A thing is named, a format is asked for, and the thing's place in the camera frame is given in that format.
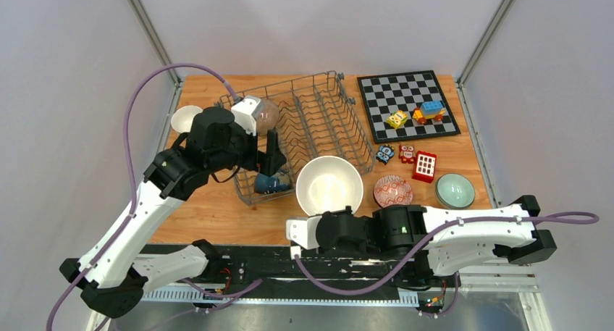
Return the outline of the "beige bowl with flower sprig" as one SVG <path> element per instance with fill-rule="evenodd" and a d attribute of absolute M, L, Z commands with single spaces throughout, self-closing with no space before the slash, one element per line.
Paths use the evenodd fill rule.
<path fill-rule="evenodd" d="M 178 134 L 189 133 L 195 116 L 200 114 L 202 111 L 202 108 L 195 105 L 188 105 L 179 108 L 171 116 L 171 128 Z"/>

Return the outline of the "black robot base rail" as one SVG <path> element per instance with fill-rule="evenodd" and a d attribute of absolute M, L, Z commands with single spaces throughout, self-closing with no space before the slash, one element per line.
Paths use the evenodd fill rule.
<path fill-rule="evenodd" d="M 453 276 L 420 278 L 417 265 L 410 260 L 390 280 L 368 293 L 343 296 L 323 290 L 310 281 L 309 272 L 319 282 L 340 290 L 360 290 L 383 280 L 398 265 L 397 258 L 373 259 L 328 252 L 307 251 L 299 262 L 284 246 L 218 246 L 220 259 L 210 263 L 204 273 L 190 278 L 194 284 L 211 291 L 238 293 L 252 282 L 259 285 L 243 297 L 273 301 L 394 301 L 401 293 L 451 291 L 460 285 Z"/>

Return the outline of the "mint green leaf bowl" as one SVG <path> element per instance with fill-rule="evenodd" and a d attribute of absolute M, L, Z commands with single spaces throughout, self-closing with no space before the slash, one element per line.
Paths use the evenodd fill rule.
<path fill-rule="evenodd" d="M 450 209 L 466 209 L 476 198 L 470 180 L 455 173 L 441 176 L 436 182 L 435 191 L 439 202 Z"/>

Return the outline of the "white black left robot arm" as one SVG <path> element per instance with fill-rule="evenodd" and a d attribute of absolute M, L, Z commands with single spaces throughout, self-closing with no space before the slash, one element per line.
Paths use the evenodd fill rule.
<path fill-rule="evenodd" d="M 213 106 L 194 116 L 191 128 L 159 152 L 131 201 L 105 236 L 79 259 L 66 259 L 60 271 L 81 291 L 92 310 L 116 319 L 141 298 L 171 282 L 200 277 L 216 281 L 221 256 L 206 240 L 138 264 L 136 256 L 162 222 L 218 171 L 241 169 L 271 176 L 286 162 L 277 133 L 269 130 L 265 151 L 258 149 L 256 120 L 261 105 L 245 98 L 230 109 Z"/>

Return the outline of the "teal bowl with orange flower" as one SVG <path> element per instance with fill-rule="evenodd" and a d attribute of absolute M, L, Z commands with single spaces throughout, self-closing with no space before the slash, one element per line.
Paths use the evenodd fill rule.
<path fill-rule="evenodd" d="M 295 195 L 308 216 L 350 207 L 357 211 L 364 193 L 358 170 L 338 156 L 320 156 L 309 161 L 299 172 Z"/>

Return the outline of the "blue white zigzag bowl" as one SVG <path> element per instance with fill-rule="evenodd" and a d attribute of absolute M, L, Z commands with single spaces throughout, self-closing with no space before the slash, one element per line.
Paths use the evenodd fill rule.
<path fill-rule="evenodd" d="M 385 175 L 374 184 L 373 197 L 382 208 L 393 205 L 407 206 L 413 201 L 413 189 L 406 179 L 398 175 Z"/>

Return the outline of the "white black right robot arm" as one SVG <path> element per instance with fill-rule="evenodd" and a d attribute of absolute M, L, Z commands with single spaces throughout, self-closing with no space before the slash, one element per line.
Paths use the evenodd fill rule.
<path fill-rule="evenodd" d="M 351 209 L 310 217 L 307 248 L 349 251 L 375 257 L 405 256 L 433 233 L 404 269 L 422 285 L 433 285 L 460 269 L 504 258 L 523 265 L 545 261 L 557 250 L 549 230 L 538 230 L 525 218 L 540 208 L 534 196 L 522 196 L 499 209 L 449 210 L 395 204 L 370 217 Z"/>

